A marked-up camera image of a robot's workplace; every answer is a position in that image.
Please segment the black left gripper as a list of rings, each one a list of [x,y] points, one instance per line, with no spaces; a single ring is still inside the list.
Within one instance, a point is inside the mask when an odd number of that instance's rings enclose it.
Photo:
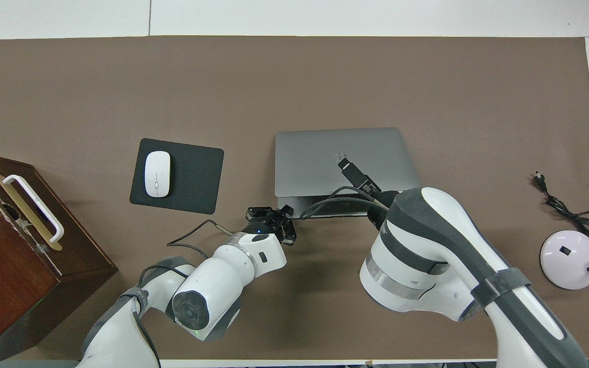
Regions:
[[[245,232],[248,234],[275,234],[278,239],[282,239],[282,243],[288,246],[294,245],[297,240],[297,232],[290,216],[294,210],[290,205],[283,205],[280,212],[283,215],[283,220],[275,221],[275,213],[271,206],[253,206],[247,208],[245,218],[248,221],[245,227]]]

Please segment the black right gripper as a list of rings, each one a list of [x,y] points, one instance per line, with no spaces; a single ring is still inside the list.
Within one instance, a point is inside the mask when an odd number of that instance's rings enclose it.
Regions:
[[[387,212],[392,205],[397,191],[381,191],[381,188],[375,182],[362,172],[354,163],[347,158],[342,158],[337,166],[341,170],[341,174],[351,182],[351,185],[356,189],[360,189],[367,195],[372,196],[375,200],[375,205],[368,210],[368,219],[375,228],[381,228],[383,222],[386,220]]]

